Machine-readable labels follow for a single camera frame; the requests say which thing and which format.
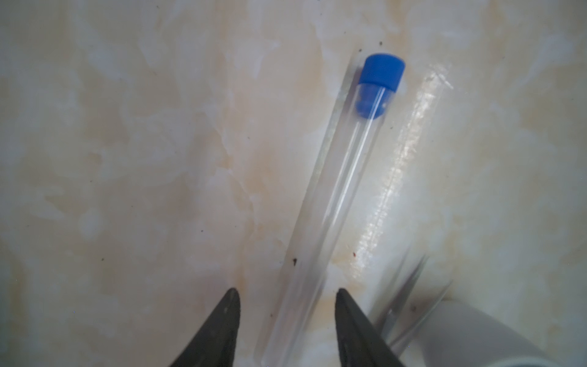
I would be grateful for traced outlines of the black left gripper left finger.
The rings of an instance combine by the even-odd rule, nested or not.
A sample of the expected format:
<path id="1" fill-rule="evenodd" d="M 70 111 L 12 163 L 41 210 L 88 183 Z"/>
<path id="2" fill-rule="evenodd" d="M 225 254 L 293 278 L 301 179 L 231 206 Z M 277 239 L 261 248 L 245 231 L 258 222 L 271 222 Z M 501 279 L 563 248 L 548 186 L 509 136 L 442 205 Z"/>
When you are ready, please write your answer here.
<path id="1" fill-rule="evenodd" d="M 232 287 L 171 366 L 233 366 L 240 316 L 240 296 Z"/>

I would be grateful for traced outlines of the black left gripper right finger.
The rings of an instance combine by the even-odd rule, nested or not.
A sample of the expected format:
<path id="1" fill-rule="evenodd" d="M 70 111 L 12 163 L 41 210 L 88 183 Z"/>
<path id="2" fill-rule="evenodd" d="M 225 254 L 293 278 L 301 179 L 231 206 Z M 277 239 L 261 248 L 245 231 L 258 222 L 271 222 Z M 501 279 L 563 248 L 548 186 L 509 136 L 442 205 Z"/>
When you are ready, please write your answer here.
<path id="1" fill-rule="evenodd" d="M 342 367 L 404 367 L 345 288 L 336 294 L 335 321 Z"/>

